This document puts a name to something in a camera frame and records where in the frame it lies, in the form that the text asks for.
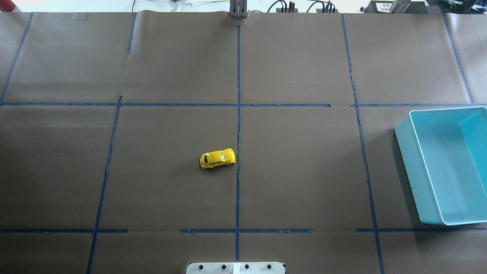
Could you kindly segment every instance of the blue bin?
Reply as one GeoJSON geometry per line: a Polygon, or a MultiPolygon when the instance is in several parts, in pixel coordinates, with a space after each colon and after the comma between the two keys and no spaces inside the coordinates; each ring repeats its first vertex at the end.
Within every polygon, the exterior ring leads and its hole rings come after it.
{"type": "Polygon", "coordinates": [[[421,222],[487,221],[487,108],[413,110],[395,133],[421,222]]]}

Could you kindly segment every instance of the yellow toy car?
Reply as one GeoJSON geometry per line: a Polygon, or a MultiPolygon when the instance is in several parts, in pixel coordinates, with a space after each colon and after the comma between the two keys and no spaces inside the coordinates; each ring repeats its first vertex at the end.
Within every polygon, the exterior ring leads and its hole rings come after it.
{"type": "Polygon", "coordinates": [[[235,153],[233,149],[217,150],[208,152],[200,157],[202,168],[214,168],[216,166],[233,165],[235,163],[235,153]]]}

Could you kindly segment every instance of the white floor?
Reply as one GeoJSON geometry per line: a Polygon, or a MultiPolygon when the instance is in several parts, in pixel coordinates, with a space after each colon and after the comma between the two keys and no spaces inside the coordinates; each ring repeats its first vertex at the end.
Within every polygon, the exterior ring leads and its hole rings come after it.
{"type": "MultiPolygon", "coordinates": [[[[23,12],[130,12],[133,0],[13,0],[20,11],[23,12]]],[[[249,10],[259,10],[266,12],[274,0],[248,0],[249,10]]],[[[296,8],[299,12],[306,12],[313,2],[310,0],[296,0],[296,8]]],[[[369,0],[334,0],[332,3],[341,13],[360,13],[360,7],[367,6],[369,0]]],[[[160,12],[170,12],[174,9],[171,0],[135,0],[133,11],[153,10],[160,12]]],[[[311,11],[319,8],[315,4],[311,11]]],[[[228,0],[180,0],[177,12],[213,12],[229,11],[230,3],[228,0]]]]}

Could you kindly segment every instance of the blue tape line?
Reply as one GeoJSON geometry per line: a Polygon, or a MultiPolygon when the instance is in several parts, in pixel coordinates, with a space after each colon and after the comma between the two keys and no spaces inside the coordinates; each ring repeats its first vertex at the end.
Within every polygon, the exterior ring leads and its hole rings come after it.
{"type": "Polygon", "coordinates": [[[470,104],[358,104],[359,107],[470,107],[470,104]]]}
{"type": "Polygon", "coordinates": [[[117,104],[105,103],[5,103],[4,106],[11,107],[116,107],[117,104]]]}
{"type": "Polygon", "coordinates": [[[240,261],[240,25],[237,27],[237,175],[235,195],[235,261],[240,261]]]}
{"type": "Polygon", "coordinates": [[[7,77],[7,82],[5,82],[5,86],[3,87],[3,92],[0,97],[0,106],[3,104],[3,99],[5,98],[5,94],[7,93],[8,85],[10,84],[10,79],[12,78],[12,75],[14,74],[15,66],[17,65],[17,61],[19,60],[20,52],[22,51],[22,47],[24,46],[25,43],[25,38],[27,37],[27,33],[29,32],[30,25],[32,24],[32,18],[34,18],[34,13],[31,13],[31,16],[29,18],[29,22],[27,23],[27,27],[25,28],[24,36],[22,37],[22,40],[19,45],[19,49],[17,50],[17,54],[15,55],[14,63],[12,64],[12,68],[10,69],[10,73],[8,74],[7,77]]]}
{"type": "Polygon", "coordinates": [[[133,14],[133,21],[132,21],[132,31],[130,32],[130,40],[129,40],[129,49],[127,50],[127,54],[130,54],[132,51],[132,40],[133,40],[133,33],[135,30],[135,20],[137,19],[137,13],[133,14]]]}
{"type": "MultiPolygon", "coordinates": [[[[399,232],[472,232],[481,231],[487,232],[487,228],[474,228],[474,227],[427,227],[427,228],[379,228],[380,233],[399,233],[399,232]]],[[[356,229],[357,233],[373,233],[375,229],[361,228],[356,229]]]]}
{"type": "Polygon", "coordinates": [[[235,229],[180,229],[182,234],[235,233],[235,229]]]}
{"type": "Polygon", "coordinates": [[[331,104],[241,104],[242,107],[331,107],[331,104]]]}
{"type": "Polygon", "coordinates": [[[447,28],[448,40],[450,41],[450,46],[451,49],[453,50],[453,56],[455,56],[455,61],[457,62],[458,70],[460,71],[460,77],[462,78],[463,86],[465,87],[465,90],[467,92],[468,100],[472,105],[473,104],[472,95],[470,94],[470,89],[468,88],[467,81],[465,80],[465,75],[463,74],[462,65],[460,65],[460,60],[458,59],[455,45],[453,44],[453,39],[451,38],[451,32],[450,32],[450,27],[448,26],[447,16],[444,13],[442,13],[442,15],[443,15],[443,21],[445,22],[445,27],[447,28]]]}
{"type": "Polygon", "coordinates": [[[240,229],[241,233],[310,233],[313,229],[240,229]]]}
{"type": "Polygon", "coordinates": [[[370,184],[369,165],[367,164],[367,155],[365,153],[365,142],[364,142],[364,137],[362,134],[362,125],[360,123],[360,112],[358,110],[357,93],[356,93],[356,89],[355,89],[354,79],[352,77],[352,61],[350,59],[350,48],[348,46],[347,29],[345,27],[345,16],[344,16],[344,14],[341,14],[341,23],[343,26],[343,37],[345,39],[345,49],[347,51],[348,71],[350,73],[350,84],[352,85],[352,91],[353,91],[353,96],[354,96],[354,106],[355,106],[355,115],[357,118],[357,125],[358,125],[358,135],[360,137],[360,145],[362,147],[362,158],[364,161],[365,173],[367,176],[367,186],[369,188],[369,201],[370,201],[370,209],[371,209],[371,213],[372,213],[372,222],[374,223],[374,229],[375,229],[375,245],[377,247],[377,257],[379,260],[379,269],[380,269],[380,273],[384,274],[384,264],[382,262],[382,250],[380,247],[379,232],[377,231],[377,219],[375,216],[374,197],[372,194],[372,186],[370,184]]]}
{"type": "MultiPolygon", "coordinates": [[[[128,233],[128,229],[103,229],[98,233],[128,233]]],[[[94,233],[94,229],[0,229],[0,233],[94,233]]]]}
{"type": "Polygon", "coordinates": [[[124,103],[123,107],[236,107],[237,104],[124,103]]]}
{"type": "Polygon", "coordinates": [[[91,273],[91,266],[93,263],[93,255],[94,255],[94,248],[96,245],[96,235],[98,234],[98,227],[100,225],[100,216],[101,216],[101,209],[103,207],[103,198],[105,196],[105,189],[107,186],[107,180],[108,180],[108,168],[110,166],[110,162],[112,160],[112,152],[113,152],[113,140],[115,139],[115,131],[117,129],[117,124],[118,124],[118,116],[120,115],[120,107],[122,103],[122,97],[118,99],[118,105],[117,105],[117,111],[115,113],[115,121],[113,122],[113,130],[112,130],[112,138],[110,140],[110,148],[108,150],[108,156],[107,156],[107,165],[105,167],[105,174],[103,176],[103,184],[101,187],[101,194],[100,194],[100,202],[98,204],[98,212],[96,213],[96,221],[94,225],[94,233],[93,233],[93,239],[92,239],[92,246],[90,249],[90,257],[88,259],[88,267],[86,269],[86,274],[91,273]]]}

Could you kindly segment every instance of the white bracket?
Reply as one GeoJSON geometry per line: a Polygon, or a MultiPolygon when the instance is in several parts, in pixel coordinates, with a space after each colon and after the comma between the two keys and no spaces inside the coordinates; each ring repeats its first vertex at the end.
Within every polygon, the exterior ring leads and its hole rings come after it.
{"type": "Polygon", "coordinates": [[[286,274],[279,262],[192,263],[186,274],[286,274]]]}
{"type": "Polygon", "coordinates": [[[230,17],[247,17],[247,0],[230,0],[230,17]]]}

